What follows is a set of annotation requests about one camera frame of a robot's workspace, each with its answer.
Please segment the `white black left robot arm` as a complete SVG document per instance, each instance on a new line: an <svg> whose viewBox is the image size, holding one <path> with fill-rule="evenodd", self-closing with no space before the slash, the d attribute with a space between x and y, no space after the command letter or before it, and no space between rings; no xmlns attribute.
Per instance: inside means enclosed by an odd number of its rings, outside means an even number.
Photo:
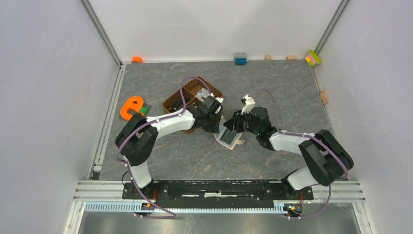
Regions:
<svg viewBox="0 0 413 234"><path fill-rule="evenodd" d="M208 133L219 132L222 115L222 97L208 95L203 102L188 105L176 112L157 117L134 114L118 136L117 155L122 155L140 198L152 195L152 177L147 161L157 139L166 135L201 128Z"/></svg>

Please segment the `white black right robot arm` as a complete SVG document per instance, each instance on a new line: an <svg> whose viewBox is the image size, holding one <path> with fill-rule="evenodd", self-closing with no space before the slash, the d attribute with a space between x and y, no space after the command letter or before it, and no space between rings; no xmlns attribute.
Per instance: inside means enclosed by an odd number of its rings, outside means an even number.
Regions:
<svg viewBox="0 0 413 234"><path fill-rule="evenodd" d="M282 179L281 192L288 199L294 199L306 187L330 186L334 181L346 178L354 166L352 158L330 131L322 129L314 134L299 134L278 129L272 125L268 111L263 107L254 107L246 114L237 110L224 126L233 132L254 134L265 149L303 157L306 167Z"/></svg>

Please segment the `dark grey credit card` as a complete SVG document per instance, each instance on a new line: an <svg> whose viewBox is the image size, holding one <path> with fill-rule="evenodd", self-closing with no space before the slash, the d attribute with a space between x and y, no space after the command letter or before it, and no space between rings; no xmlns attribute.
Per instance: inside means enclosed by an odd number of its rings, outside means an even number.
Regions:
<svg viewBox="0 0 413 234"><path fill-rule="evenodd" d="M232 146L234 144L234 140L238 137L238 134L235 132L232 132L228 129L225 129L223 134L220 136L219 141L228 145Z"/></svg>

